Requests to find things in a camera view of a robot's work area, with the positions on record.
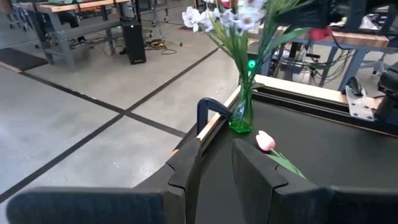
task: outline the table leg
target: table leg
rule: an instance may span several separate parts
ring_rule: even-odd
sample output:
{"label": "table leg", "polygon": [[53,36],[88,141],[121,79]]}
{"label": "table leg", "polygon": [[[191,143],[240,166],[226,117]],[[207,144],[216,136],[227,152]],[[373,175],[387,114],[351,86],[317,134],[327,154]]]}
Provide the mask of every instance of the table leg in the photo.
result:
{"label": "table leg", "polygon": [[325,80],[326,77],[328,76],[330,67],[331,67],[331,63],[333,62],[333,60],[335,59],[336,53],[337,53],[338,48],[337,47],[332,47],[329,53],[329,57],[328,60],[326,62],[327,66],[323,72],[322,72],[322,77],[321,77],[321,81],[319,82],[319,87],[323,87],[323,85],[325,84]]}
{"label": "table leg", "polygon": [[273,52],[271,52],[271,53],[266,55],[266,59],[265,59],[264,63],[261,66],[261,75],[268,76],[269,67],[271,65],[272,54],[273,54]]}
{"label": "table leg", "polygon": [[37,40],[39,41],[39,47],[43,50],[45,58],[47,59],[49,64],[54,64],[54,59],[51,54],[46,53],[44,50],[51,48],[50,42],[45,38],[45,33],[40,26],[39,20],[37,19],[37,15],[32,11],[27,11],[27,18],[29,20],[30,25],[32,25],[32,29],[35,33]]}
{"label": "table leg", "polygon": [[[108,20],[108,14],[106,13],[106,8],[105,6],[101,6],[101,14],[102,14],[102,20],[107,21]],[[109,48],[111,49],[111,54],[114,53],[114,46],[113,46],[113,40],[112,40],[112,32],[110,29],[106,30],[106,36],[109,38]]]}
{"label": "table leg", "polygon": [[75,72],[77,69],[76,69],[75,61],[73,59],[72,50],[69,47],[69,40],[61,39],[59,36],[59,33],[61,33],[63,31],[60,18],[58,17],[58,15],[56,13],[49,13],[48,15],[51,20],[51,24],[54,29],[55,35],[57,37],[58,44],[59,44],[59,46],[61,46],[63,57],[67,61],[69,69],[71,71]]}
{"label": "table leg", "polygon": [[118,3],[117,9],[119,11],[120,17],[124,17],[127,12],[127,4],[125,2]]}
{"label": "table leg", "polygon": [[351,62],[348,65],[347,71],[344,74],[344,77],[340,83],[340,86],[338,87],[338,91],[342,91],[345,89],[345,86],[347,85],[348,80],[351,77],[356,76],[359,68],[361,67],[362,61],[364,60],[366,54],[367,54],[366,49],[361,49],[361,50],[355,50],[355,53],[353,55],[353,58],[351,59]]}

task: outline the pink tulip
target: pink tulip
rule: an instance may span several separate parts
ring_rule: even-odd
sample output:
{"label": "pink tulip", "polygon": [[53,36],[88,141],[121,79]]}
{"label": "pink tulip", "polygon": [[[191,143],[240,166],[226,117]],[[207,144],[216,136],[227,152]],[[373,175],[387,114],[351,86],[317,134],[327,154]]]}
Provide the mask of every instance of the pink tulip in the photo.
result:
{"label": "pink tulip", "polygon": [[265,131],[259,131],[259,134],[256,136],[256,140],[260,149],[263,151],[268,152],[275,148],[275,140]]}

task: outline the concrete floor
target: concrete floor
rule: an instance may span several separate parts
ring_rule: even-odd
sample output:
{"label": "concrete floor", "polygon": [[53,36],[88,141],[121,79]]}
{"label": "concrete floor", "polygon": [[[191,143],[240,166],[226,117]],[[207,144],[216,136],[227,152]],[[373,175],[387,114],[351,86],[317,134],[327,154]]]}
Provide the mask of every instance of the concrete floor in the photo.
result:
{"label": "concrete floor", "polygon": [[[43,185],[137,185],[164,164],[195,124],[198,100],[224,101],[232,94],[238,84],[234,62],[206,35],[177,30],[183,4],[171,2],[170,24],[160,24],[164,37],[177,44],[168,45],[177,54],[147,51],[147,63],[130,65],[126,56],[107,57],[101,48],[109,49],[100,45],[76,55],[79,72],[70,73],[59,59],[27,71],[87,98],[0,67],[0,224],[7,223],[9,192]],[[150,14],[143,19],[149,26]],[[29,34],[9,30],[0,17],[1,48],[14,46],[42,57],[33,45]],[[315,47],[314,53],[325,61],[328,49]],[[380,56],[371,52],[366,59]],[[388,55],[386,63],[394,63],[394,56]],[[357,77],[376,96],[378,77],[371,72],[360,70]],[[337,89],[341,78],[325,88]]]}

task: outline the green glass vase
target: green glass vase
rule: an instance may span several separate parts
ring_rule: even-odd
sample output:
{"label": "green glass vase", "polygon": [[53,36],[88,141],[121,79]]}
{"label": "green glass vase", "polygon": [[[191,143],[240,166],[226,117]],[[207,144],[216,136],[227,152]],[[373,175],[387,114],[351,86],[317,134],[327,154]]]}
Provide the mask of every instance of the green glass vase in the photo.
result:
{"label": "green glass vase", "polygon": [[241,85],[238,104],[230,117],[229,127],[237,133],[250,133],[253,129],[251,85]]}

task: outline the wooden tabletop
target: wooden tabletop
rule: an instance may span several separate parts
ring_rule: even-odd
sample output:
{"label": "wooden tabletop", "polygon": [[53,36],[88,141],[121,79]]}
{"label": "wooden tabletop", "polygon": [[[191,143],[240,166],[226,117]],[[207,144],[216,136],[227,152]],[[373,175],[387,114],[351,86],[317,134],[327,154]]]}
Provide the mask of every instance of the wooden tabletop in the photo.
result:
{"label": "wooden tabletop", "polygon": [[[130,0],[115,0],[116,3],[121,2],[129,2]],[[113,0],[102,0],[102,1],[93,1],[93,2],[81,2],[80,8],[89,8],[89,7],[96,7],[96,6],[103,6],[108,4],[113,4]],[[17,7],[21,7],[25,10],[33,11],[33,5],[30,2],[19,3]],[[70,11],[70,10],[77,10],[78,7],[76,4],[66,5],[66,6],[52,6],[46,4],[46,2],[36,4],[36,8],[38,12],[43,13],[51,13],[51,12],[62,12],[62,11]]]}
{"label": "wooden tabletop", "polygon": [[[249,33],[250,38],[259,39],[260,34],[262,33],[263,26],[260,26],[258,29],[253,30]],[[279,27],[275,35],[281,35],[286,30],[286,27]],[[360,45],[360,46],[368,46],[368,47],[387,47],[389,43],[389,39],[384,36],[379,35],[369,35],[369,34],[354,34],[354,33],[343,33],[343,32],[333,32],[333,35],[336,38],[336,41],[339,44],[350,44],[350,45]],[[299,39],[309,39],[310,35],[305,34],[298,37]],[[323,42],[332,42],[333,37],[326,37],[322,40]]]}

